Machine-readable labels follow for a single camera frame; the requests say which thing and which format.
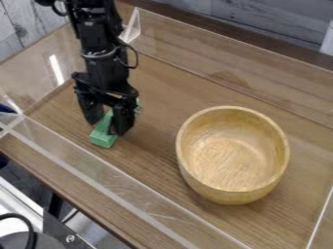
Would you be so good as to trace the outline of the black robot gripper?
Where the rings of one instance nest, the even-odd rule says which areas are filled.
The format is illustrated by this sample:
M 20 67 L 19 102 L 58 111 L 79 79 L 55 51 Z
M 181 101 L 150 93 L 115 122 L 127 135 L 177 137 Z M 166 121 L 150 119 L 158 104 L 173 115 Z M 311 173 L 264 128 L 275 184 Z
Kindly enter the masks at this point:
M 71 77 L 83 117 L 95 125 L 105 117 L 103 105 L 114 107 L 109 134 L 123 136 L 135 123 L 139 92 L 129 76 L 138 64 L 129 64 L 127 52 L 89 52 L 82 58 L 86 71 L 74 72 Z

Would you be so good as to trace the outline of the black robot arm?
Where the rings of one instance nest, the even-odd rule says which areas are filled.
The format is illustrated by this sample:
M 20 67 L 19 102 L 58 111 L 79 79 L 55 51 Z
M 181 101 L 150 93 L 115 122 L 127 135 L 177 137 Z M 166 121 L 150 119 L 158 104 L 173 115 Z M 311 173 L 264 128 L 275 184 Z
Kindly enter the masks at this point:
M 74 92 L 85 119 L 91 125 L 106 117 L 105 106 L 114 112 L 107 131 L 122 136 L 133 128 L 139 91 L 129 82 L 127 50 L 135 49 L 121 39 L 122 18 L 115 0 L 35 0 L 55 14 L 67 17 L 86 70 L 74 72 Z

